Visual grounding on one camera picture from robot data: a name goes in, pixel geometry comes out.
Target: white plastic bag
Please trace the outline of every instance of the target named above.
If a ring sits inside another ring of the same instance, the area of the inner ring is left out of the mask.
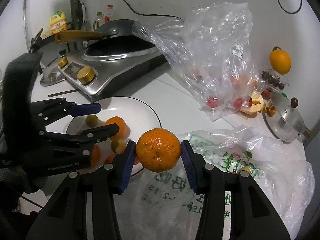
[[[251,175],[283,220],[291,239],[297,236],[315,187],[311,164],[290,145],[240,126],[201,130],[178,136],[194,152],[225,172],[248,166]],[[182,161],[164,173],[144,170],[132,178],[122,196],[114,195],[122,239],[194,240],[203,195],[190,189]],[[225,192],[223,239],[229,239],[230,193]]]
[[[185,21],[140,17],[132,32],[157,46],[213,121],[229,113],[227,108],[249,108],[257,90],[252,25],[248,4],[222,3],[192,11]]]

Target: yellow bottle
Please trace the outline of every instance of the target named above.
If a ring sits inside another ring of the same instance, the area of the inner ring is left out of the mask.
[[[63,9],[55,12],[55,14],[49,18],[49,24],[52,34],[56,34],[67,29],[66,15],[63,12]]]

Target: black cable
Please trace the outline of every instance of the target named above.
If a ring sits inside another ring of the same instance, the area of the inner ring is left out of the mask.
[[[142,15],[142,16],[164,16],[164,17],[175,17],[175,18],[178,18],[178,19],[181,19],[180,17],[177,17],[177,16],[173,16],[173,15],[166,15],[166,14],[143,14],[143,13],[138,13],[136,12],[131,6],[130,4],[126,1],[126,0],[122,0],[126,3],[126,5],[130,8],[130,10],[132,10],[135,14],[138,14],[138,15]]]
[[[288,12],[288,11],[286,11],[286,10],[282,7],[282,5],[281,5],[281,3],[280,3],[279,0],[278,0],[278,4],[280,5],[281,9],[284,10],[286,13],[288,13],[288,14],[296,14],[296,13],[298,13],[298,12],[301,10],[302,0],[300,0],[300,6],[299,6],[298,10],[296,10],[295,12]]]
[[[18,190],[16,190],[16,189],[14,189],[14,188],[10,187],[10,186],[9,186],[9,185],[7,185],[7,184],[6,184],[6,186],[7,186],[9,189],[11,189],[12,191],[14,191],[17,195],[19,195],[19,197],[23,198],[24,200],[28,201],[29,203],[31,203],[31,204],[33,204],[33,205],[35,205],[35,206],[39,207],[39,208],[43,208],[43,206],[39,205],[38,203],[33,202],[32,200],[30,200],[30,199],[26,198],[25,196],[22,196]]]

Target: metal pan lid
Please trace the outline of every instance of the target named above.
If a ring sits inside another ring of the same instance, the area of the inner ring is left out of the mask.
[[[298,106],[298,100],[292,98],[291,101],[285,98],[283,95],[271,92],[270,100],[276,111],[282,116],[282,118],[289,123],[298,133],[305,131],[304,121],[296,109]]]

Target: barcode label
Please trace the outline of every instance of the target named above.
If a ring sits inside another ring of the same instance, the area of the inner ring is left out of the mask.
[[[233,44],[233,47],[232,49],[230,50],[231,53],[237,57],[239,57],[240,59],[242,59],[243,57],[243,47],[241,47],[240,45],[238,44]]]

